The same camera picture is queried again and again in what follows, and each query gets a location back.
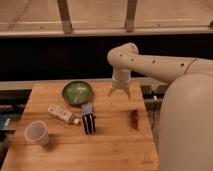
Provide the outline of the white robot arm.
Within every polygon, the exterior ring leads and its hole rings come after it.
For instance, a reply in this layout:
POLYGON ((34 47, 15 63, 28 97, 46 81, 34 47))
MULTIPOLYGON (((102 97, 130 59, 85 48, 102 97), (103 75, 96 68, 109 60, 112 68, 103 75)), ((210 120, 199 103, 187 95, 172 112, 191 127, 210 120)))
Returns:
POLYGON ((141 55, 133 43, 111 49, 112 89, 129 91, 136 72, 169 85, 160 110, 159 170, 213 171, 213 60, 141 55))

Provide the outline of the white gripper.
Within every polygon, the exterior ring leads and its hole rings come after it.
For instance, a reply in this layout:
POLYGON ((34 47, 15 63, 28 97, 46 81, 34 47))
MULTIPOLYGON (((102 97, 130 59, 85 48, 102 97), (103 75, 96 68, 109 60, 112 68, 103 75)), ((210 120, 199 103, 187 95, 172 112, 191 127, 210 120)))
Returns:
POLYGON ((128 99, 131 99, 129 83, 131 81, 131 72, 126 69, 114 69, 112 74, 112 87, 109 89, 108 97, 111 97, 115 89, 126 89, 128 99))

